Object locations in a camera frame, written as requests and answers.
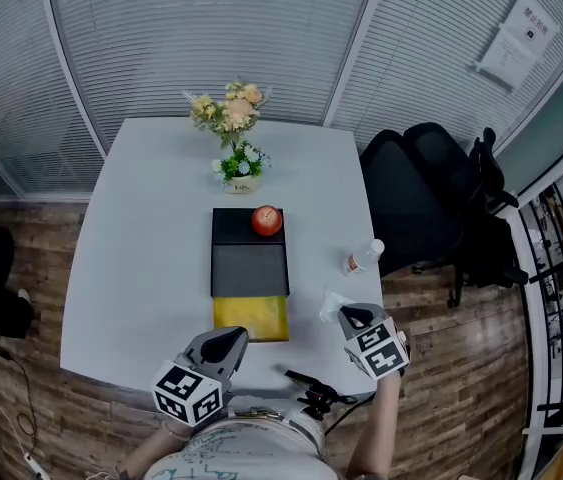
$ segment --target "wall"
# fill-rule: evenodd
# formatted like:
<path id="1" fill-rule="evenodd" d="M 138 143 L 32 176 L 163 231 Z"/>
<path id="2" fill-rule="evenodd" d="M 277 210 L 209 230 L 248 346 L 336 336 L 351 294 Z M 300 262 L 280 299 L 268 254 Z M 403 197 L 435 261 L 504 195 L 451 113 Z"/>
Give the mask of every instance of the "wall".
<path id="1" fill-rule="evenodd" d="M 563 155 L 563 83 L 498 156 L 508 192 L 521 193 Z"/>

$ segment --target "white t-shirt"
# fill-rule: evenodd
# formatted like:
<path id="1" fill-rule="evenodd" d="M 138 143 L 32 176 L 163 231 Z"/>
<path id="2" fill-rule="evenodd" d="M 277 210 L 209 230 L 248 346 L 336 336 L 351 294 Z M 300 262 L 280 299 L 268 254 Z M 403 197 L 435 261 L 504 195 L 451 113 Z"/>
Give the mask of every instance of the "white t-shirt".
<path id="1" fill-rule="evenodd" d="M 337 480 L 310 440 L 265 419 L 224 420 L 164 457 L 145 480 Z"/>

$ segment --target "water bottle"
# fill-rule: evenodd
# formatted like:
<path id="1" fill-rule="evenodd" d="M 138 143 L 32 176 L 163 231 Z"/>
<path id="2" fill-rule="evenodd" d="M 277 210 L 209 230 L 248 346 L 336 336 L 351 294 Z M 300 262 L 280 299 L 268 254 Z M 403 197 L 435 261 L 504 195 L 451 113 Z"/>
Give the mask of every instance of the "water bottle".
<path id="1" fill-rule="evenodd" d="M 363 244 L 354 251 L 343 263 L 343 271 L 345 275 L 358 274 L 365 272 L 372 265 L 379 261 L 381 253 L 385 249 L 385 245 L 381 240 L 376 238 L 366 244 Z"/>

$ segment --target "window blinds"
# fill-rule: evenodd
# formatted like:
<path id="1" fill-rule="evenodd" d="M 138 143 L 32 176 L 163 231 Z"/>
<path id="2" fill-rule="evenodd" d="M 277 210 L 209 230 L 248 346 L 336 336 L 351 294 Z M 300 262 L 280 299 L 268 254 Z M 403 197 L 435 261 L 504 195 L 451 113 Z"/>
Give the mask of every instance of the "window blinds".
<path id="1" fill-rule="evenodd" d="M 320 124 L 364 0 L 53 0 L 102 140 L 127 117 L 181 116 L 182 90 L 272 87 L 266 119 Z"/>
<path id="2" fill-rule="evenodd" d="M 41 0 L 0 0 L 0 162 L 26 193 L 91 191 L 103 165 Z"/>
<path id="3" fill-rule="evenodd" d="M 563 0 L 539 0 L 560 32 L 523 85 L 508 92 L 474 72 L 515 0 L 380 0 L 332 126 L 361 147 L 381 130 L 436 121 L 472 142 L 505 138 L 563 69 Z"/>

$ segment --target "apple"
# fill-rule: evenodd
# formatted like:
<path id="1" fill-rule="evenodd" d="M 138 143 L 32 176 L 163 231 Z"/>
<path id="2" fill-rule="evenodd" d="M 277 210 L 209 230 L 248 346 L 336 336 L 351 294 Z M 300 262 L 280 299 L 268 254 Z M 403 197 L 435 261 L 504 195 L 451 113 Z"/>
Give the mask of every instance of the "apple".
<path id="1" fill-rule="evenodd" d="M 281 229 L 283 217 L 274 206 L 262 206 L 252 212 L 252 229 L 257 235 L 272 236 Z"/>

